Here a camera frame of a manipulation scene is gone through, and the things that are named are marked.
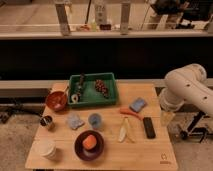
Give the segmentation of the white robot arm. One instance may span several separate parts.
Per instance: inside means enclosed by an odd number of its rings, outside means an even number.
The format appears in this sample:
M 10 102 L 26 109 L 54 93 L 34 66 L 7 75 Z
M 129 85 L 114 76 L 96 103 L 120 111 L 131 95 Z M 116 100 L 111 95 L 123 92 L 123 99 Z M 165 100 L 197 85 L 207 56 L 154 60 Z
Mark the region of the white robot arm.
M 165 87 L 159 94 L 165 111 L 178 111 L 185 102 L 213 117 L 213 90 L 204 85 L 207 72 L 200 64 L 189 64 L 165 75 Z

